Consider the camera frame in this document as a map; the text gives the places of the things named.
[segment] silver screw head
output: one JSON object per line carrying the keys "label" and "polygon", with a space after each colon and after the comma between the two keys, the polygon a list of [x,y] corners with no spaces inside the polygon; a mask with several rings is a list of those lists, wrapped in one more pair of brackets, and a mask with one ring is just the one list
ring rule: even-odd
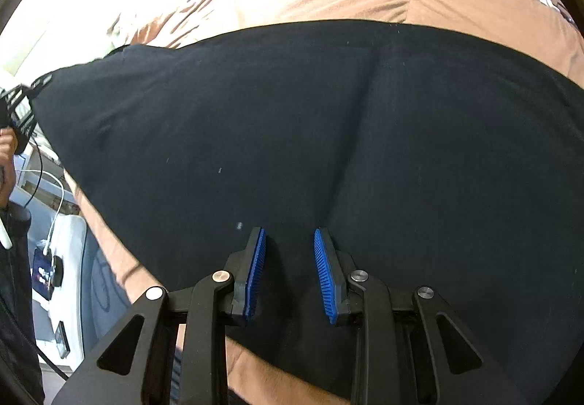
{"label": "silver screw head", "polygon": [[418,288],[418,296],[425,300],[429,300],[434,297],[434,290],[429,286],[421,286]]}
{"label": "silver screw head", "polygon": [[217,283],[223,283],[229,279],[229,276],[229,272],[226,272],[225,270],[219,270],[213,274],[213,281]]}
{"label": "silver screw head", "polygon": [[154,300],[162,298],[163,293],[164,293],[164,291],[162,291],[162,288],[160,288],[159,286],[153,286],[151,288],[148,288],[148,290],[146,290],[146,297],[150,301],[154,301]]}
{"label": "silver screw head", "polygon": [[369,278],[369,274],[365,270],[353,270],[351,272],[351,278],[355,282],[364,282]]}

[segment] white cable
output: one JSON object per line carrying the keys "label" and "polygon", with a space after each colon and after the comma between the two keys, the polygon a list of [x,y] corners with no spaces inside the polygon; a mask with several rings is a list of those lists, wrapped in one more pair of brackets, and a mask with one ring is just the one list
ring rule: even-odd
{"label": "white cable", "polygon": [[59,203],[59,208],[57,209],[57,212],[55,213],[55,216],[53,217],[53,221],[51,222],[51,227],[49,228],[49,234],[47,235],[47,241],[45,243],[45,249],[43,250],[43,254],[47,255],[49,253],[49,239],[51,238],[52,234],[53,234],[53,228],[55,227],[55,221],[57,220],[57,216],[59,215],[59,212],[61,211],[61,207],[63,205],[63,200],[65,199],[65,187],[63,186],[63,183],[61,182],[61,180],[56,177],[53,173],[47,172],[47,171],[40,171],[39,169],[17,169],[17,172],[37,172],[40,173],[40,176],[42,177],[43,174],[46,174],[48,176],[51,176],[55,181],[57,181],[59,183],[59,186],[61,187],[61,202]]}
{"label": "white cable", "polygon": [[12,241],[10,240],[10,236],[4,226],[4,222],[0,219],[0,243],[6,250],[10,250],[12,248]]}

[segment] smartphone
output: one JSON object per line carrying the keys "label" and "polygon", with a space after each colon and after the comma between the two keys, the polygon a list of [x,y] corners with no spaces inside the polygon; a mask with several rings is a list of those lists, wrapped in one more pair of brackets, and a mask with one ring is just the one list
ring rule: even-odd
{"label": "smartphone", "polygon": [[34,250],[32,282],[33,290],[50,301],[53,295],[53,266],[51,256],[43,255],[40,248]]}
{"label": "smartphone", "polygon": [[57,342],[59,356],[61,359],[64,359],[69,355],[71,350],[69,349],[69,341],[67,341],[65,325],[63,324],[63,321],[59,321],[59,324],[57,325],[57,330],[55,331],[55,341]]}

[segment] black cable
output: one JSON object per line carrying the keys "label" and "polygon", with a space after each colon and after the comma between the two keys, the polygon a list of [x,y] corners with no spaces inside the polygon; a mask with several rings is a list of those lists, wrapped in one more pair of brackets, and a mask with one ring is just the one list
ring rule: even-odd
{"label": "black cable", "polygon": [[10,319],[11,323],[16,327],[16,330],[20,333],[20,335],[24,338],[24,340],[26,341],[26,343],[31,346],[33,349],[36,349],[37,354],[39,354],[43,360],[47,363],[47,365],[55,371],[55,373],[57,375],[59,375],[60,378],[62,378],[64,381],[66,381],[69,377],[67,376],[67,374],[65,374],[65,372],[63,372],[59,367],[57,367],[48,357],[47,355],[41,351],[41,349],[39,348],[39,346],[36,343],[33,343],[28,336],[22,331],[22,329],[20,329],[20,326],[18,325],[18,322],[16,322],[16,318],[13,316],[12,312],[10,311],[10,309],[8,309],[7,304],[4,302],[4,298],[2,296],[0,296],[0,305],[2,305],[2,309],[4,309],[4,312],[7,314],[8,319]]}
{"label": "black cable", "polygon": [[39,190],[40,180],[43,177],[43,155],[40,152],[39,144],[37,143],[36,138],[31,137],[31,139],[34,141],[34,144],[37,145],[37,151],[39,151],[40,173],[39,173],[39,180],[37,181],[37,185],[35,186],[33,193],[30,195],[30,198],[28,199],[28,201],[26,201],[26,204],[23,206],[25,209],[28,206],[28,204],[30,204],[30,201],[33,200],[34,196],[36,195],[37,190]]}

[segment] forearm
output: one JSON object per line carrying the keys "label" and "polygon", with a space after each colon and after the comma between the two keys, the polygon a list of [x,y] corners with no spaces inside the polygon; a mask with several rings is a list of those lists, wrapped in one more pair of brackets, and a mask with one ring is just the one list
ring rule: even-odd
{"label": "forearm", "polygon": [[319,389],[260,359],[227,339],[229,356],[235,357],[228,370],[229,388],[250,405],[348,405],[332,393]]}

